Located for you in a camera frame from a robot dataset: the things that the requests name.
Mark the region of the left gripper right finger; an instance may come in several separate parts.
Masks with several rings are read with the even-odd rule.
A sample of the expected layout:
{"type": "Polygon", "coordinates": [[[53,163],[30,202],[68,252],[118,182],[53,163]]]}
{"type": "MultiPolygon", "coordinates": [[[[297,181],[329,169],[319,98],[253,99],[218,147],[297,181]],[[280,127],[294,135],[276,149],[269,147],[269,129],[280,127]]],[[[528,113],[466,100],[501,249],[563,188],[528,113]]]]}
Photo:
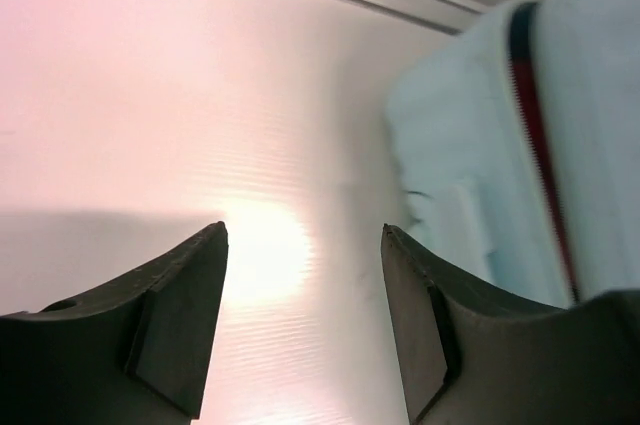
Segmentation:
{"type": "Polygon", "coordinates": [[[387,225],[381,261],[413,424],[635,424],[639,294],[512,294],[387,225]]]}

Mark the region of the light blue hardshell suitcase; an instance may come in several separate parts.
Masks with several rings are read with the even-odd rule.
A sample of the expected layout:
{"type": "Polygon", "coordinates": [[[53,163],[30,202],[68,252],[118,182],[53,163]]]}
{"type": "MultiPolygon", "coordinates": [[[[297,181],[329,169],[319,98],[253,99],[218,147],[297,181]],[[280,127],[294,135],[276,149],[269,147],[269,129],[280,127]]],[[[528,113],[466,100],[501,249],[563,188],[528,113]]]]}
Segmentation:
{"type": "Polygon", "coordinates": [[[509,0],[394,86],[411,235],[556,307],[639,285],[639,0],[509,0]]]}

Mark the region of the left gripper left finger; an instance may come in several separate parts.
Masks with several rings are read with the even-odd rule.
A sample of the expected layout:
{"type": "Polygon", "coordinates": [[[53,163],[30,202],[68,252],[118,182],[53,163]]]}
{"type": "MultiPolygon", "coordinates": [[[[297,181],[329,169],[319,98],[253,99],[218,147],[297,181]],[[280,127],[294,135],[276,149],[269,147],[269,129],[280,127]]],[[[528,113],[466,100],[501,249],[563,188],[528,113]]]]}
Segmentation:
{"type": "Polygon", "coordinates": [[[5,424],[188,424],[202,411],[228,259],[223,223],[37,313],[1,319],[5,424]]]}

